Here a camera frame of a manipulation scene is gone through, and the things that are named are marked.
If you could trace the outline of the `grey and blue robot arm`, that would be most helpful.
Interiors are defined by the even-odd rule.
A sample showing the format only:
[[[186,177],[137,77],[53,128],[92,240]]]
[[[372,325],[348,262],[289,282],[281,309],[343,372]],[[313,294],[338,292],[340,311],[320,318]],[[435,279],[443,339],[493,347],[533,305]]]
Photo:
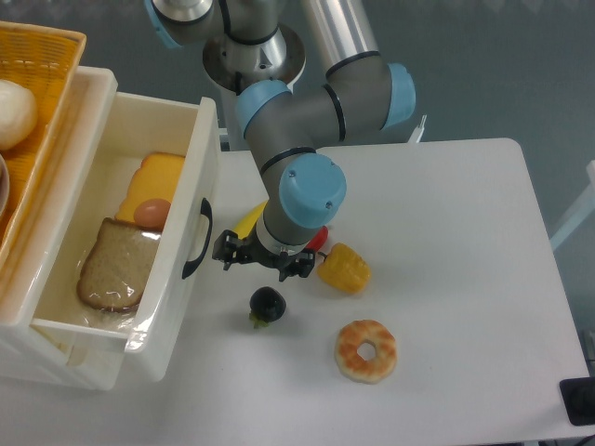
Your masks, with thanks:
[[[384,61],[360,1],[306,1],[324,85],[297,95],[305,66],[299,37],[279,20],[280,1],[149,1],[155,31],[169,47],[203,42],[203,65],[234,98],[232,133],[245,141],[269,200],[246,236],[225,230],[213,257],[225,267],[258,263],[281,278],[307,277],[310,241],[332,220],[346,194],[342,170],[321,147],[411,117],[414,81]]]

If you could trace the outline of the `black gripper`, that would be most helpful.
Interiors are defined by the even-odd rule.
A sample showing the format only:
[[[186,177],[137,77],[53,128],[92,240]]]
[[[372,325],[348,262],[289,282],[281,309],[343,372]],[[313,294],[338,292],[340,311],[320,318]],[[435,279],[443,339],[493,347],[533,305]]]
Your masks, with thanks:
[[[234,264],[259,263],[269,269],[279,270],[279,281],[298,276],[307,278],[315,266],[316,254],[311,249],[300,251],[300,245],[276,243],[270,250],[258,238],[250,234],[241,239],[232,230],[224,230],[215,240],[212,258],[223,264],[225,271]]]

